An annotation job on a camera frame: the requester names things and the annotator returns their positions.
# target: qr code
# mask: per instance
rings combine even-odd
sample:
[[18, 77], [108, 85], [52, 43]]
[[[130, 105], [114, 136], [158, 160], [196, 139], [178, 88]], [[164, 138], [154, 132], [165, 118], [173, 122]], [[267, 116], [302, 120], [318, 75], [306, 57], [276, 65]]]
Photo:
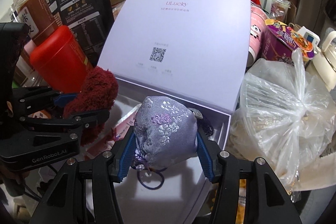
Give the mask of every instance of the qr code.
[[165, 48], [153, 48], [151, 58], [149, 60], [153, 60], [156, 62], [162, 62], [165, 56], [166, 49]]

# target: dark red plush object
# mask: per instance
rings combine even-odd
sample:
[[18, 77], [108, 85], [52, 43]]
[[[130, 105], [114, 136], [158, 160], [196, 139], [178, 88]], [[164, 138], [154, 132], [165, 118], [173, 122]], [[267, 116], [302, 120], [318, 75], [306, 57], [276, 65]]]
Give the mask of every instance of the dark red plush object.
[[[65, 106], [63, 117], [68, 118], [77, 112], [88, 110], [104, 108], [110, 110], [117, 95], [118, 82], [113, 73], [100, 67], [95, 67], [86, 76], [81, 93]], [[94, 128], [84, 129], [81, 146], [94, 142], [103, 128], [104, 124], [100, 124]]]

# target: brown liquid jar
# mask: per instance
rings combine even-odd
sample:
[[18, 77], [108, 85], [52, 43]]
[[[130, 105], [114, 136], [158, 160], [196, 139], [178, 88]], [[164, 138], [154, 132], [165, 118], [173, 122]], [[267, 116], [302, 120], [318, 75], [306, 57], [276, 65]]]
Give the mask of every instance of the brown liquid jar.
[[29, 36], [36, 46], [43, 43], [58, 25], [46, 0], [13, 0], [21, 22], [30, 26]]

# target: box flap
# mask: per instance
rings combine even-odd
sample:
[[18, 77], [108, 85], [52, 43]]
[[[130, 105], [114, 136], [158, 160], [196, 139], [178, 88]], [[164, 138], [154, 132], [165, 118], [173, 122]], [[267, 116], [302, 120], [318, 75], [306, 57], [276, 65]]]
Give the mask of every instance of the box flap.
[[127, 0], [98, 65], [231, 114], [246, 68], [250, 10], [250, 0]]

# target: black packaging bag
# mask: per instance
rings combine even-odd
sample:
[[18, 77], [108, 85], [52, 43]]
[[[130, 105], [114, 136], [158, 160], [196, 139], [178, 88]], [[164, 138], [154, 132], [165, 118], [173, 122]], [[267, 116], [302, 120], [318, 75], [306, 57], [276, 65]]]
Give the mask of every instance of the black packaging bag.
[[67, 25], [93, 66], [114, 22], [110, 0], [47, 0], [58, 25]]

